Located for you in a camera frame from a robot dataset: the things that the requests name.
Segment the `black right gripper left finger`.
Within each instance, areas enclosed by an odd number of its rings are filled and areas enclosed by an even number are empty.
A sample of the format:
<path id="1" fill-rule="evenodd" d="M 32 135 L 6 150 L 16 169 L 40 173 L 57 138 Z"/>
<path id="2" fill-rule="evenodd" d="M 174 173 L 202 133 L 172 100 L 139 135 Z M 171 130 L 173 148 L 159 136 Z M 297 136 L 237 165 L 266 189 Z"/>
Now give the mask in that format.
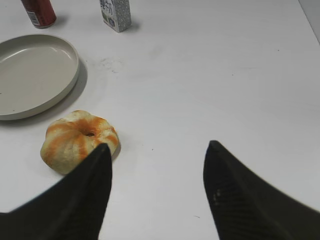
<path id="1" fill-rule="evenodd" d="M 24 205 L 0 215 L 2 240 L 97 240 L 112 186 L 107 144 Z"/>

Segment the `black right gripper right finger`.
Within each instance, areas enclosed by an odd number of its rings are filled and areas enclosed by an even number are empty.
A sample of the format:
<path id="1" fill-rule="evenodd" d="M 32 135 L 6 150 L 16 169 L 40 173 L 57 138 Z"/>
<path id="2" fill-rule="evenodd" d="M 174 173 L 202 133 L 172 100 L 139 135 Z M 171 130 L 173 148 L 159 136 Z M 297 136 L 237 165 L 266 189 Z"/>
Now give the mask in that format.
<path id="1" fill-rule="evenodd" d="M 219 141 L 209 142 L 205 193 L 221 240 L 318 240 L 320 213 L 256 175 Z"/>

